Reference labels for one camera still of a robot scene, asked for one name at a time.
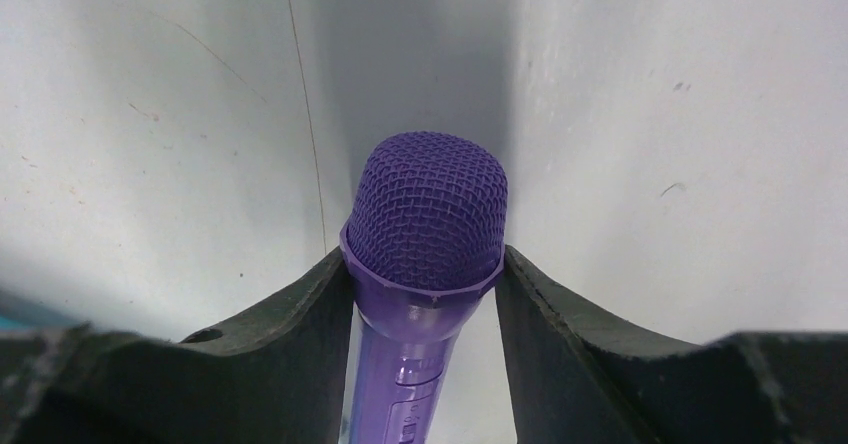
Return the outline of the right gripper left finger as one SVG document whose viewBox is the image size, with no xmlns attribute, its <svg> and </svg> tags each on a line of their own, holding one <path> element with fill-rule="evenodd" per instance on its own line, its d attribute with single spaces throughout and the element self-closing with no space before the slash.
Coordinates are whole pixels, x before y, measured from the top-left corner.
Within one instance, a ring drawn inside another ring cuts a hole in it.
<svg viewBox="0 0 848 444">
<path fill-rule="evenodd" d="M 87 324 L 1 335 L 5 443 L 334 443 L 353 293 L 341 252 L 174 343 Z"/>
</svg>

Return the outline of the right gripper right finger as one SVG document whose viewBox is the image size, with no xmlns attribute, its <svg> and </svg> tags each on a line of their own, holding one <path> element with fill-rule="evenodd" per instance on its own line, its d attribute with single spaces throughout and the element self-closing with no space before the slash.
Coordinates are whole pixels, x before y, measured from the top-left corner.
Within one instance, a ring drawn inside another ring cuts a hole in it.
<svg viewBox="0 0 848 444">
<path fill-rule="evenodd" d="M 847 337 L 671 338 L 556 283 L 514 248 L 496 286 L 521 443 L 843 443 Z"/>
</svg>

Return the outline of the purple microphone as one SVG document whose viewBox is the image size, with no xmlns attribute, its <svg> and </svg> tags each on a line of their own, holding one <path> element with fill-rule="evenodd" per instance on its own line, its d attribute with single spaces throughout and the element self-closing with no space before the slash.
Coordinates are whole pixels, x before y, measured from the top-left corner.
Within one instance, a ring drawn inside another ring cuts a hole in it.
<svg viewBox="0 0 848 444">
<path fill-rule="evenodd" d="M 422 443 L 455 342 L 504 268 L 508 180 L 483 147 L 413 131 L 366 161 L 340 248 L 361 322 L 349 439 Z"/>
</svg>

